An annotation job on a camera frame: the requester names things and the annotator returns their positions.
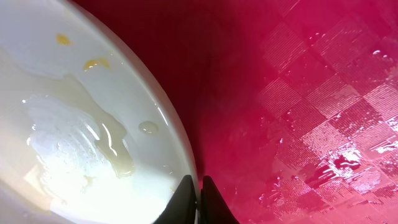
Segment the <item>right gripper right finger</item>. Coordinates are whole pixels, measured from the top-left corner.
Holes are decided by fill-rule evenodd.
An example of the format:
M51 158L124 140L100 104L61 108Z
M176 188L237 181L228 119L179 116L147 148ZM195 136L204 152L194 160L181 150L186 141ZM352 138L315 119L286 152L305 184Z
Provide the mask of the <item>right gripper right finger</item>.
M201 224L239 224L217 189L213 179L203 177L200 201Z

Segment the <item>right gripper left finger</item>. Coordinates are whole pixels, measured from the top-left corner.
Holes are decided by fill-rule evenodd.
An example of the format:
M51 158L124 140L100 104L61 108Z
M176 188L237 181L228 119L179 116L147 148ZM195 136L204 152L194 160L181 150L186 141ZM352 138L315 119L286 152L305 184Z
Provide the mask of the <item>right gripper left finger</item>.
M194 224L197 197L192 177L185 175L154 224Z

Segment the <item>white plate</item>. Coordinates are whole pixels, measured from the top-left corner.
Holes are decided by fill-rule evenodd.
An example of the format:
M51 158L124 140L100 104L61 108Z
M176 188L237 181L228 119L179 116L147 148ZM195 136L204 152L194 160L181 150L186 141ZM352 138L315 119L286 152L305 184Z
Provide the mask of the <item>white plate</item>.
M1 222L154 223L197 178L140 58L69 1L1 2Z

